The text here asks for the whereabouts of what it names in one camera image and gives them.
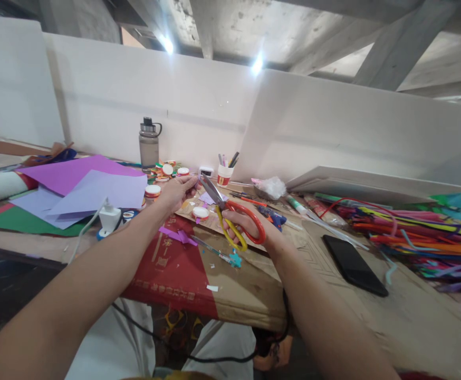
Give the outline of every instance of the yellow scissors handle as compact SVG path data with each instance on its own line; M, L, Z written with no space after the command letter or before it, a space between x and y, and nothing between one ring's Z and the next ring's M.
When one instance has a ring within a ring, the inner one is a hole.
M239 231L237 230L236 226L234 225L233 222L231 222L229 219L225 219L225 222L227 222L227 224L229 225L230 229L232 231L234 231L234 233L236 234L237 238L239 239L239 241L241 242L241 246L237 245L236 243L234 243L234 240L231 239L231 237L229 236L229 233L227 232L226 229L224 229L224 217L222 216L222 213L220 211L220 207L216 206L215 207L215 210L216 210L216 213L218 214L218 219L220 219L220 227L222 227L222 231L224 232L224 235L225 237L227 238L227 240L229 241L229 243L231 244L232 247L234 247L235 249L239 250L239 251L246 251L248 249L248 244L246 244L246 241L243 237L243 235L241 235L239 233Z

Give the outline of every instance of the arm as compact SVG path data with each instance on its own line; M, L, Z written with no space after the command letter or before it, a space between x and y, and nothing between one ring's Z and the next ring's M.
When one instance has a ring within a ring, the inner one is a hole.
M264 247L289 297L297 328L323 377L399 379L385 354L353 311L324 280L313 274L282 233L256 214L266 229ZM223 215L258 236L249 217L228 210ZM234 235L230 230L229 234L231 237Z
M0 379L63 379L90 327L132 280L164 220L193 197L196 177L171 180L122 229L84 252L0 332Z

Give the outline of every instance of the leg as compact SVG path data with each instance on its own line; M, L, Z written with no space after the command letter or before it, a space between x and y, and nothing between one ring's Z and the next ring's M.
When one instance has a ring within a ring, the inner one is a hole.
M255 336L250 326L221 321L210 321L201 331L199 341L192 352L198 358L232 356L243 358L255 349ZM198 363L187 360L182 371L197 371L217 380L253 379L253 360L247 363L220 362Z
M151 307L124 298L116 304L153 330ZM110 307L88 331L65 379L145 377L151 376L154 368L153 339Z

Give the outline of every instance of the purple paper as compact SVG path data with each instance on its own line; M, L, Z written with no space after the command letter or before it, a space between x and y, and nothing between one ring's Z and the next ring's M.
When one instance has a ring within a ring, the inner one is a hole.
M211 196L207 192L201 195L199 199L203 201L204 203L207 203L208 205L215 204L215 201L213 201L213 198L211 198ZM226 197L225 195L222 194L222 199L226 201L229 199L229 197Z
M62 230L65 230L74 223L92 214L92 212L83 212L51 215L51 208L60 202L61 199L62 197L60 195L49 191L43 186L39 186L39 190L36 192L12 199L11 203Z
M141 208L148 177L129 177L91 170L50 214L96 211L107 197L117 208Z
M158 229L161 233L164 233L165 235L169 236L171 239L177 240L181 242L182 244L191 244L193 246L197 246L197 242L194 240L190 239L187 236L187 233L183 230L179 230L178 232L171 231L168 228L165 228L164 226L160 227Z
M23 168L17 171L35 179L55 193L67 195L90 170L131 177L144 175L141 171L117 164L100 155Z

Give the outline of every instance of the smartphone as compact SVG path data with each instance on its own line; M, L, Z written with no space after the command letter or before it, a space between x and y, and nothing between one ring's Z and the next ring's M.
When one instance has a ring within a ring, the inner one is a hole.
M329 235L324 235L322 239L348 283L380 297L389 295L385 286L352 244Z

